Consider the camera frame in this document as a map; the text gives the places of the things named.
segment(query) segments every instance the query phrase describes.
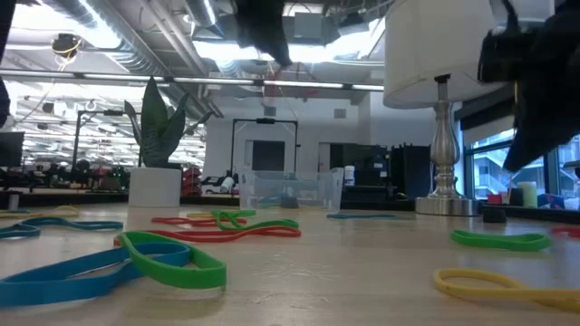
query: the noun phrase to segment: rubber band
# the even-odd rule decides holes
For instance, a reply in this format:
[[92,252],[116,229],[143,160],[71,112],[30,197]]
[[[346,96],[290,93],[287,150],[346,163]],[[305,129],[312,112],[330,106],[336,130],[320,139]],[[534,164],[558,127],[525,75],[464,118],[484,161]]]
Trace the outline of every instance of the rubber band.
[[188,213],[188,218],[216,218],[216,213],[236,214],[236,217],[251,217],[256,215],[255,210],[240,210],[240,211],[212,211],[210,213]]
[[[449,283],[448,278],[462,278],[491,282],[506,289],[478,288]],[[439,269],[433,274],[435,288],[455,297],[477,296],[498,299],[530,300],[567,312],[580,312],[580,290],[527,289],[523,283],[507,276],[473,269]]]
[[[190,220],[188,218],[183,217],[154,217],[151,219],[152,223],[160,223],[166,225],[190,225],[190,226],[199,226],[199,227],[211,227],[211,226],[218,226],[218,222],[216,219],[206,219],[206,220]],[[221,222],[229,222],[229,219],[222,218]],[[236,222],[239,224],[246,224],[247,221],[244,218],[236,218]]]
[[329,214],[326,217],[336,219],[351,219],[351,218],[394,218],[394,214],[370,214],[370,215],[356,215],[356,214]]
[[0,239],[13,237],[39,236],[41,233],[41,229],[39,226],[43,225],[66,226],[85,231],[120,230],[123,228],[123,223],[121,222],[110,222],[110,221],[70,222],[60,217],[36,217],[27,219],[23,222],[17,223],[12,226],[0,228]]
[[78,217],[80,211],[73,206],[58,206],[53,210],[31,213],[30,211],[16,210],[7,211],[0,210],[0,218],[33,218],[33,217]]
[[[244,216],[245,215],[244,211],[240,211],[240,212],[236,212],[236,213],[214,211],[214,212],[211,212],[211,214],[216,219],[217,227],[219,227],[219,229],[223,230],[223,231],[248,231],[248,230],[253,230],[253,229],[260,228],[260,227],[268,227],[268,226],[286,226],[286,227],[291,227],[291,228],[297,229],[300,226],[296,221],[293,221],[290,219],[265,221],[265,222],[260,222],[260,223],[256,223],[253,225],[243,226],[236,221],[236,218]],[[228,222],[232,226],[224,225],[222,223],[223,219],[227,219]]]
[[210,289],[226,285],[226,265],[210,254],[188,245],[189,261],[197,268],[176,267],[155,261],[140,253],[135,245],[148,242],[181,242],[163,235],[154,235],[147,232],[125,232],[117,236],[120,244],[127,248],[129,257],[137,268],[145,275],[159,283],[179,287],[182,289]]
[[551,230],[552,234],[567,234],[569,237],[580,238],[580,227],[554,227]]
[[[179,243],[138,244],[135,250],[144,255],[155,254],[150,258],[152,261],[173,267],[187,264],[191,255],[189,247]],[[116,248],[8,276],[0,280],[0,307],[68,302],[107,295],[117,286],[143,276],[143,273],[134,263],[128,263],[106,275],[73,277],[112,264],[122,264],[128,258],[127,249]]]
[[458,244],[478,248],[497,248],[513,251],[533,252],[548,248],[552,241],[545,235],[484,235],[455,230],[451,240]]
[[248,235],[268,235],[281,237],[299,237],[300,230],[287,226],[267,226],[247,231],[164,231],[147,230],[144,232],[163,235],[172,239],[192,243],[225,243],[235,241]]

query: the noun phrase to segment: blue rubber band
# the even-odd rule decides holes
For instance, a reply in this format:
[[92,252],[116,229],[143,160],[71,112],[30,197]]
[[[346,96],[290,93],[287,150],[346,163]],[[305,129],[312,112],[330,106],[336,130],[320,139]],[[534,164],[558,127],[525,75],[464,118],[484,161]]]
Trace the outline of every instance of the blue rubber band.
[[[136,248],[142,254],[159,254],[152,259],[173,266],[188,264],[191,255],[186,245],[177,243],[137,244]],[[70,277],[127,259],[127,249],[116,248],[8,276],[0,280],[0,307],[68,302],[109,294],[115,287],[142,276],[134,263],[106,275]]]
[[97,231],[97,230],[121,230],[123,223],[110,221],[88,221],[88,222],[71,222],[60,217],[36,217],[30,218],[18,224],[0,228],[0,239],[12,237],[31,237],[40,235],[42,225],[59,225],[72,227],[79,230]]
[[372,215],[356,215],[356,214],[329,214],[326,217],[328,218],[337,218],[337,219],[351,219],[351,218],[394,218],[397,217],[393,214],[372,214]]

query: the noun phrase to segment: ceiling light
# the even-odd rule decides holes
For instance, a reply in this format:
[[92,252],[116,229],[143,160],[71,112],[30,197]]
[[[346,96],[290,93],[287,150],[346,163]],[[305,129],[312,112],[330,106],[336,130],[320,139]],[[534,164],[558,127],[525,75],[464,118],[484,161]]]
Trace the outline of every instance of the ceiling light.
[[84,105],[84,109],[87,111],[94,111],[97,109],[97,104],[94,103],[94,100],[90,100],[88,103]]

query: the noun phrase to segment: light fixture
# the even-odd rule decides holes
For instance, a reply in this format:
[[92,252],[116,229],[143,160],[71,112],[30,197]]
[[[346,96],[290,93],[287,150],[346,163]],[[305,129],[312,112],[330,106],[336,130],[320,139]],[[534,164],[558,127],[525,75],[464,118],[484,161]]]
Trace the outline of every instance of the light fixture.
[[84,105],[84,109],[87,111],[94,111],[97,109],[97,104],[94,103],[94,100],[90,100]]
[[[148,79],[146,76],[122,75],[122,74],[108,74],[108,73],[85,73],[83,75],[74,75],[68,72],[33,72],[33,71],[19,71],[13,69],[0,69],[0,76],[9,77],[34,77],[36,79],[50,79],[50,78],[64,78],[75,80],[97,80],[97,81],[136,81],[140,82],[143,79]],[[165,77],[153,77],[156,81],[164,81]],[[328,89],[344,89],[352,90],[356,88],[365,88],[374,85],[365,84],[340,84],[332,82],[311,82],[311,81],[264,81],[264,80],[249,80],[249,79],[227,79],[227,78],[206,78],[206,77],[172,77],[173,82],[177,83],[193,83],[193,84],[215,84],[215,85],[272,85],[272,86],[287,86],[287,87],[303,87],[303,88],[328,88]],[[369,91],[382,91],[380,88],[370,87]]]

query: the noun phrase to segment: ductwork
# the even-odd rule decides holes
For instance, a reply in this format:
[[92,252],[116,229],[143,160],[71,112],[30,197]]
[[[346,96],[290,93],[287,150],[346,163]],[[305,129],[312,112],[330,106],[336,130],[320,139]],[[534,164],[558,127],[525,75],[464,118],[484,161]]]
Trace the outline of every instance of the ductwork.
[[196,26],[207,28],[211,33],[223,37],[224,32],[218,24],[213,0],[186,0],[186,8]]
[[[118,53],[107,54],[130,73],[138,75],[170,75],[169,69],[135,33],[123,17],[105,0],[42,0],[54,11],[79,23],[77,34],[92,45],[114,48]],[[161,90],[175,103],[185,94],[176,84]],[[188,118],[198,120],[208,110],[203,99],[192,96],[188,104]]]
[[[221,72],[222,77],[232,79],[255,79],[250,73],[244,72],[242,67],[236,60],[219,60],[216,61],[216,66]],[[262,92],[262,88],[258,86],[239,86],[247,91]]]

